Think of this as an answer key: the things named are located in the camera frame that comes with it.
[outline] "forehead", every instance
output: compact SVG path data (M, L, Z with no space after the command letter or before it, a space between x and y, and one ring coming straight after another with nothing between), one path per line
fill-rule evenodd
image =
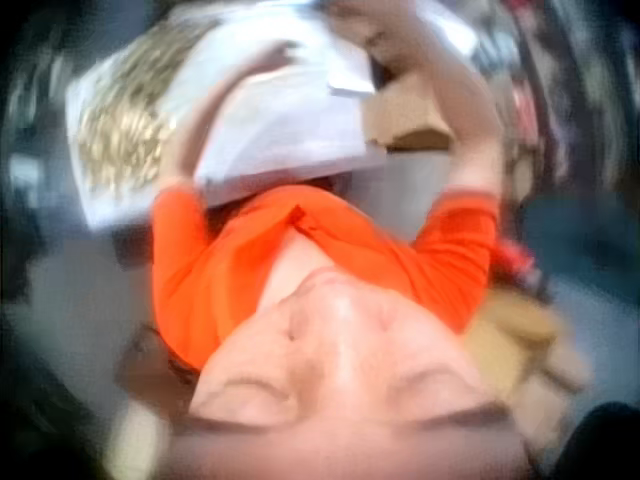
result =
M184 437L174 453L188 464L184 478L519 478L526 466L506 425L392 432L307 423L269 434Z

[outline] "woman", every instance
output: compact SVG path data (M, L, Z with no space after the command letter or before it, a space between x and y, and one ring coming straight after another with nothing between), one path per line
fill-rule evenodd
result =
M412 245L322 190L247 203L216 238L192 176L207 131L277 46L216 86L164 160L154 301L200 370L166 471L184 478L514 478L522 443L457 339L482 300L502 128L483 80L408 0L350 0L404 42L455 134L451 178Z

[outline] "orange shirt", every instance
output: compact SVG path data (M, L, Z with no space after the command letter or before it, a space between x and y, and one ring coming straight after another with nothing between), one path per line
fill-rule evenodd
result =
M413 245L313 187L280 187L248 202L210 238L191 189L163 192L153 211L156 321L169 348L202 369L256 311L287 229L294 227L352 275L396 290L460 333L482 300L496 239L498 201L447 193Z

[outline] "closed eye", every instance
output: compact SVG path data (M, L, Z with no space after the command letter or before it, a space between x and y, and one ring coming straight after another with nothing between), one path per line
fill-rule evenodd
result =
M295 412L294 398L283 387L261 378L237 377L204 398L191 411L217 422L277 426Z
M447 366L429 367L400 377L388 398L405 421L431 421L477 408L488 401L483 391Z

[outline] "orange sleeve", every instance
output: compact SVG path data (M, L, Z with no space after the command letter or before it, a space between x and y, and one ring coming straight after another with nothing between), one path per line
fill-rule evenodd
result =
M483 193L445 193L414 242L429 288L427 307L464 331L487 288L499 202Z
M210 243L195 190L174 187L153 207L153 303L158 328L176 353L187 351L198 260Z

